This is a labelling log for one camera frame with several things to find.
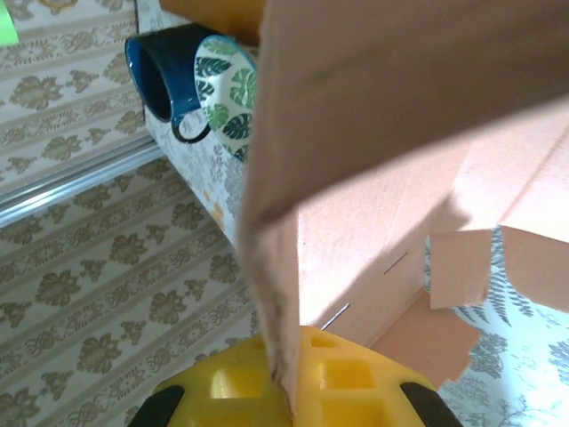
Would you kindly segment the aluminium frame post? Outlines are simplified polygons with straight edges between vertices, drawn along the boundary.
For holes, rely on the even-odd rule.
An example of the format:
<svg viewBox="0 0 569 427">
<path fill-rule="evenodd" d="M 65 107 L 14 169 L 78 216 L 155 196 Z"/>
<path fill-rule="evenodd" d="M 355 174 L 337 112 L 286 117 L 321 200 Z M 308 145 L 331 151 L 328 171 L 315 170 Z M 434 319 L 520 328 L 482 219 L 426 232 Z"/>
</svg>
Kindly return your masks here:
<svg viewBox="0 0 569 427">
<path fill-rule="evenodd" d="M 160 158 L 150 136 L 0 195 L 0 228 Z"/>
</svg>

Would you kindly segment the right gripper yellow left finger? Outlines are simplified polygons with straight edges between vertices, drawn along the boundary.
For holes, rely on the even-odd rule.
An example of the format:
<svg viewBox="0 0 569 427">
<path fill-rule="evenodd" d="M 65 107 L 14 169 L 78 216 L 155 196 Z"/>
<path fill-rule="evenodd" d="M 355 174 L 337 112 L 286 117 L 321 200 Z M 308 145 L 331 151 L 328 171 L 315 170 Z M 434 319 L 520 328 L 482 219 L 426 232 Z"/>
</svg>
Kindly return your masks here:
<svg viewBox="0 0 569 427">
<path fill-rule="evenodd" d="M 159 383 L 128 427 L 293 427 L 257 334 Z"/>
</svg>

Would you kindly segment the dark blue mug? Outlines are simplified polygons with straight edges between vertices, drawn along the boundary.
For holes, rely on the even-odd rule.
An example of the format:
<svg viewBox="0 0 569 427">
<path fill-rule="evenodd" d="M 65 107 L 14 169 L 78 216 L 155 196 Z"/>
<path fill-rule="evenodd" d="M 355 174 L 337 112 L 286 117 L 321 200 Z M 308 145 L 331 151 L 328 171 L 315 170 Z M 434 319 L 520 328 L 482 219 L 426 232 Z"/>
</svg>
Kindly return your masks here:
<svg viewBox="0 0 569 427">
<path fill-rule="evenodd" d="M 196 23 L 130 36 L 124 54 L 132 81 L 146 107 L 172 128 L 186 144 L 202 141 L 210 132 L 205 125 L 196 135 L 180 132 L 185 116 L 201 109 L 196 91 L 194 60 L 199 45 L 215 32 Z"/>
</svg>

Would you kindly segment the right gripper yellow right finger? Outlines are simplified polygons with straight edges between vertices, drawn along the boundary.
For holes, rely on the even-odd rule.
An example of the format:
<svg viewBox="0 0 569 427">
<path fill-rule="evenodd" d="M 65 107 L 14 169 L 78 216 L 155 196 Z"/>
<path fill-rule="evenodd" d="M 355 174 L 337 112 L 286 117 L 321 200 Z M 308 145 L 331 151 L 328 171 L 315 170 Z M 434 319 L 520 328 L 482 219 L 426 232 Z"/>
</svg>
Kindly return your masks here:
<svg viewBox="0 0 569 427">
<path fill-rule="evenodd" d="M 462 427 L 422 374 L 312 326 L 301 328 L 293 427 Z"/>
</svg>

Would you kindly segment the green leaf pattern bowl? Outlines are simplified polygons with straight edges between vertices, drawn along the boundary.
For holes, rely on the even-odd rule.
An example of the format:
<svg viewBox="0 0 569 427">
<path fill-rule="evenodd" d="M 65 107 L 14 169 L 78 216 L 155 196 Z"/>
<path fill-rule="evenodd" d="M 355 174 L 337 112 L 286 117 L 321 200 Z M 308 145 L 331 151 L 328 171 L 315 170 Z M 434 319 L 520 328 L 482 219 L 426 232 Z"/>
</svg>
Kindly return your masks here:
<svg viewBox="0 0 569 427">
<path fill-rule="evenodd" d="M 244 162 L 252 134 L 259 49 L 229 36 L 208 36 L 196 50 L 200 106 L 218 142 Z"/>
</svg>

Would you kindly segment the green wine glass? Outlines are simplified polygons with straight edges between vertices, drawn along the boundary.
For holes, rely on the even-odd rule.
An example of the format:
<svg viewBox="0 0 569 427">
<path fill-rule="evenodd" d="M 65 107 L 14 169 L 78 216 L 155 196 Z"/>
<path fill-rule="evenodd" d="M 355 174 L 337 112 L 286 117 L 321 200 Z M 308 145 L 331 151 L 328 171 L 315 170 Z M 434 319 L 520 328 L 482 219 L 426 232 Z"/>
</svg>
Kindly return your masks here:
<svg viewBox="0 0 569 427">
<path fill-rule="evenodd" d="M 15 45 L 19 41 L 17 30 L 5 5 L 5 1 L 0 0 L 0 47 Z"/>
</svg>

